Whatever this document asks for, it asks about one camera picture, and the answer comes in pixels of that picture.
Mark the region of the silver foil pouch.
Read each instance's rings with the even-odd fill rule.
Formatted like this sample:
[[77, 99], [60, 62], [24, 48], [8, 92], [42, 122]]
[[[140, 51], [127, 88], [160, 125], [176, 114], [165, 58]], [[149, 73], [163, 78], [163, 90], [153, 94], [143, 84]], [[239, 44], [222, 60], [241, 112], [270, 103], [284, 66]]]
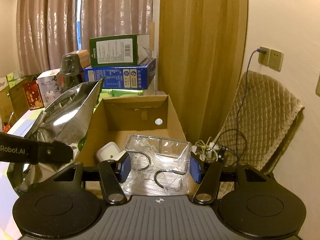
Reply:
[[64, 163], [53, 163], [51, 160], [48, 163], [39, 160], [36, 164], [10, 163], [7, 177], [18, 196], [75, 161], [80, 153], [78, 143], [87, 134], [103, 82], [102, 78], [70, 88], [36, 118], [25, 139], [61, 142], [70, 147], [72, 156]]

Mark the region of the clear plastic hook package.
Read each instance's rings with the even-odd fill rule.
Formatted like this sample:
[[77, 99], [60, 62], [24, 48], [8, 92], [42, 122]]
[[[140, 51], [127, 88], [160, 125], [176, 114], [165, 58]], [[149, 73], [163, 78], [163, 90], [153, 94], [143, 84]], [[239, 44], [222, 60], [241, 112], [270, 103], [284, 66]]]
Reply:
[[125, 151], [131, 171], [121, 187], [128, 196], [175, 196], [189, 191], [191, 143], [163, 137], [134, 134]]

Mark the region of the white power strip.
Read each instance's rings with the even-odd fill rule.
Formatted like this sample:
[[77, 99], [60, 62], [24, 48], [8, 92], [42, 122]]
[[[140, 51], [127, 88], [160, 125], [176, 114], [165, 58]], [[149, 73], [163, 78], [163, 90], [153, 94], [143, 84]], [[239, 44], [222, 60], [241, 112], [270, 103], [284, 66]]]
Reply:
[[195, 142], [196, 155], [201, 161], [218, 161], [219, 146], [216, 146], [212, 137], [209, 137], [206, 142], [198, 140]]

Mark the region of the white green medicine box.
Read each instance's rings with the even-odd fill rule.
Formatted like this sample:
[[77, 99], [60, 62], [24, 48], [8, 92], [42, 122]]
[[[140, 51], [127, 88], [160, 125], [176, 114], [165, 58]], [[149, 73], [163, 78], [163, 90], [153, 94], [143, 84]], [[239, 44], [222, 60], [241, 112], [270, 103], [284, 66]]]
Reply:
[[99, 149], [96, 153], [96, 158], [99, 162], [105, 160], [118, 160], [120, 149], [115, 142], [109, 142]]

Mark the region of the brown side cardboard box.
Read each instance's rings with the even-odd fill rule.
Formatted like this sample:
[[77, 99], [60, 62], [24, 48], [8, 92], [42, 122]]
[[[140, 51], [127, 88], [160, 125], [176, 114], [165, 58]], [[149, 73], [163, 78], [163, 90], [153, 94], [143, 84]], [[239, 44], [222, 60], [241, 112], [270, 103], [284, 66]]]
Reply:
[[23, 85], [32, 79], [35, 79], [35, 76], [25, 76], [12, 88], [7, 86], [1, 90], [1, 121], [3, 126], [8, 123], [12, 113], [14, 114], [10, 121], [11, 125], [29, 109]]

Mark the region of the red greeting card box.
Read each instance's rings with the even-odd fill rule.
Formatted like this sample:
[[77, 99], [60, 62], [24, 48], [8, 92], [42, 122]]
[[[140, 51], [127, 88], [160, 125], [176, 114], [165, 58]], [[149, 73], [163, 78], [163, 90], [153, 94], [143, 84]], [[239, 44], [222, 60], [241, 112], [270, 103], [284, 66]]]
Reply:
[[28, 108], [30, 110], [36, 110], [44, 107], [42, 96], [36, 80], [24, 83], [23, 90], [27, 100]]

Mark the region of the white humidifier box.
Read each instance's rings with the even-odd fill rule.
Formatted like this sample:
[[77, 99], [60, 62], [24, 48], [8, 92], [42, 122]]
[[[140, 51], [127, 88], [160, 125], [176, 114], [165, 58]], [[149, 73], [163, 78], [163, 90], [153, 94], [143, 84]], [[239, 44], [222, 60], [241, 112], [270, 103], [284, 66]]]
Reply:
[[61, 95], [59, 74], [60, 69], [57, 68], [45, 71], [37, 77], [37, 84], [45, 107], [48, 107]]

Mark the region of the green tissue pack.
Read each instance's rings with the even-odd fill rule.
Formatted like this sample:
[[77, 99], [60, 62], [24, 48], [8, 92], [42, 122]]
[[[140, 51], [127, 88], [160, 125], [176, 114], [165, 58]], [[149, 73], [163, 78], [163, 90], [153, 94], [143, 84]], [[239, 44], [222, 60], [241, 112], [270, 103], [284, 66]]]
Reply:
[[135, 90], [135, 89], [102, 89], [99, 101], [107, 98], [117, 98], [117, 97], [126, 97], [126, 96], [142, 96], [144, 90]]

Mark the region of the dark wrapped pot stack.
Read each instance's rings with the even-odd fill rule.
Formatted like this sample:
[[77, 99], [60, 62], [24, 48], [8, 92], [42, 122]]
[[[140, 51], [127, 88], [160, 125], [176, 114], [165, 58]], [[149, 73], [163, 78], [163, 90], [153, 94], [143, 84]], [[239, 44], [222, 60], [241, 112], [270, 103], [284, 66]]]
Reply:
[[80, 64], [79, 55], [68, 53], [63, 55], [59, 71], [60, 91], [64, 93], [70, 88], [79, 85], [82, 80], [83, 68]]

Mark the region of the quilted beige chair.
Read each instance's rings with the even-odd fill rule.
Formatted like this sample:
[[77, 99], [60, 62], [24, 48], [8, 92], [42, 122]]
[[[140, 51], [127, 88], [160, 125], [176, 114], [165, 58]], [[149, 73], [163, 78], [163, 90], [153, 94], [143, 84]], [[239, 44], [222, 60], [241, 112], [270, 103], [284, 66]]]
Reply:
[[217, 144], [225, 166], [249, 164], [271, 173], [300, 124], [304, 106], [279, 81], [251, 70], [239, 83]]

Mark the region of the blue carton box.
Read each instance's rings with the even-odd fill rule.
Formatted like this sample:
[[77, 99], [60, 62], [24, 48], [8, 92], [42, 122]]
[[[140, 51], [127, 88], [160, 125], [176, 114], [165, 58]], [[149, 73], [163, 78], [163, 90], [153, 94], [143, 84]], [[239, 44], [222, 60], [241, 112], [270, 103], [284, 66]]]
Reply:
[[156, 74], [156, 59], [146, 59], [131, 67], [87, 67], [86, 82], [104, 79], [102, 89], [146, 90]]

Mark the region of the green white carton box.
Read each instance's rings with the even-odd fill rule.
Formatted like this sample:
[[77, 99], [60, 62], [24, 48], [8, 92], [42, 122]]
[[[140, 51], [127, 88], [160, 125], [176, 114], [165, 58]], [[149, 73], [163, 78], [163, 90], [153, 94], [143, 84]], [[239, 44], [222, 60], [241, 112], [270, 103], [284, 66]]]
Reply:
[[143, 34], [92, 38], [89, 51], [95, 68], [138, 66], [152, 56], [149, 35]]

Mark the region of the pink curtain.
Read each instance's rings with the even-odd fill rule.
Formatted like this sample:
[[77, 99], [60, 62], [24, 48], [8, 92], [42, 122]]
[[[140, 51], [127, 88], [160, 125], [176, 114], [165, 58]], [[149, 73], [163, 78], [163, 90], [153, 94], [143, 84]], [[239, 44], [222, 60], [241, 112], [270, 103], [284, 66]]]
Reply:
[[152, 0], [18, 0], [17, 49], [24, 74], [59, 68], [95, 37], [148, 34]]

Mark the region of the tan curtain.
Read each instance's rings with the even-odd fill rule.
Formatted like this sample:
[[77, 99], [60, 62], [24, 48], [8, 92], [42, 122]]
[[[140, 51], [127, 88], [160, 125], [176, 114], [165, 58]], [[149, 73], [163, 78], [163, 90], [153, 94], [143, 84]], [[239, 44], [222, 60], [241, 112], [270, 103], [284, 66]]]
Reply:
[[248, 0], [160, 0], [158, 88], [190, 142], [214, 137], [244, 58]]

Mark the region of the wall power socket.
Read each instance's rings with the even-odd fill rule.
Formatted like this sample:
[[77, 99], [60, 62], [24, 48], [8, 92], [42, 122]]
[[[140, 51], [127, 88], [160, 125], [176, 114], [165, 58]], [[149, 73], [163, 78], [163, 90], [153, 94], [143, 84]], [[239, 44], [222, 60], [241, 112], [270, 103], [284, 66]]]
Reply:
[[271, 68], [277, 72], [281, 71], [284, 54], [281, 51], [269, 49], [266, 47], [259, 48], [258, 63]]

